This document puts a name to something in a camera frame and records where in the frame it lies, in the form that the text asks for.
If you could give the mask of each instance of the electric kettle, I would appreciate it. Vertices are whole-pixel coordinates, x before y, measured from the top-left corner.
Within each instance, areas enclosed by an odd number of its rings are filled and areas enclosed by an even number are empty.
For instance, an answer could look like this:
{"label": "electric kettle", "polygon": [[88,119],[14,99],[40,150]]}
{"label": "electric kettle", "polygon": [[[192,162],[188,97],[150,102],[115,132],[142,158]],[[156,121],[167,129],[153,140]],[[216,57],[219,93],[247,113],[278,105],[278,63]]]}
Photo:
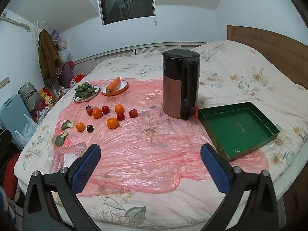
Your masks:
{"label": "electric kettle", "polygon": [[163,52],[163,110],[174,118],[188,120],[196,111],[200,55],[191,50]]}

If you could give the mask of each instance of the light switch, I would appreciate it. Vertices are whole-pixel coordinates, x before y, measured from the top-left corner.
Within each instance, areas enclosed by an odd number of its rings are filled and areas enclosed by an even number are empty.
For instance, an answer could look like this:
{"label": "light switch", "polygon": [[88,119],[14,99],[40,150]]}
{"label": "light switch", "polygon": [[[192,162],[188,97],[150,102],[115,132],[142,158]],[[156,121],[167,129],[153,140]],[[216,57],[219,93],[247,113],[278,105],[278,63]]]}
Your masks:
{"label": "light switch", "polygon": [[10,82],[9,77],[5,78],[1,81],[0,89],[3,88],[5,85],[7,85]]}

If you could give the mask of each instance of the orange-rimmed plate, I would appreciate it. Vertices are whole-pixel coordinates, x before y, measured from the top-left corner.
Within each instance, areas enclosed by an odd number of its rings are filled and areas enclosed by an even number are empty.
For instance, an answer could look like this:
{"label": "orange-rimmed plate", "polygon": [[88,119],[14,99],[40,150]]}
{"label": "orange-rimmed plate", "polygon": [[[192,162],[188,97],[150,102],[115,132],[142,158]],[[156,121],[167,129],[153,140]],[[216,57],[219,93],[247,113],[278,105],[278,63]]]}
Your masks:
{"label": "orange-rimmed plate", "polygon": [[121,94],[122,92],[124,92],[125,90],[127,90],[128,88],[128,82],[125,81],[125,80],[120,80],[120,84],[118,85],[118,90],[115,91],[115,92],[111,92],[109,94],[106,93],[106,88],[107,86],[110,84],[110,83],[107,83],[105,84],[102,89],[100,90],[101,93],[105,96],[113,96],[113,95],[118,95],[118,94]]}

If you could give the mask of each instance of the kettle handle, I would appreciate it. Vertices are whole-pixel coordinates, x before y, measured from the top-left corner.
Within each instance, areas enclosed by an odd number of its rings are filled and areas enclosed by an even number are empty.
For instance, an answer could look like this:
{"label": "kettle handle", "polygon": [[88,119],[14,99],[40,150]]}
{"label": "kettle handle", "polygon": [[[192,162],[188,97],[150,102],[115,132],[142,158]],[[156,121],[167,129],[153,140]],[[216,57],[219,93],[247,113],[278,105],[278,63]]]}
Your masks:
{"label": "kettle handle", "polygon": [[187,108],[196,106],[199,79],[199,64],[194,57],[184,57],[182,66],[182,104]]}

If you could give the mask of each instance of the wooden headboard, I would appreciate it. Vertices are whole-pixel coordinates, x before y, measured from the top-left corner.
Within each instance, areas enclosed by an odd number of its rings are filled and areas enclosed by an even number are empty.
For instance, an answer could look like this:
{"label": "wooden headboard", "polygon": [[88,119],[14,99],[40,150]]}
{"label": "wooden headboard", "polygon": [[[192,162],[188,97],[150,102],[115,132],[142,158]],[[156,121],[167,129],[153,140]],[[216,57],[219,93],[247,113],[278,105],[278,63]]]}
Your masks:
{"label": "wooden headboard", "polygon": [[227,33],[228,40],[256,49],[292,82],[308,89],[308,46],[258,28],[228,25]]}

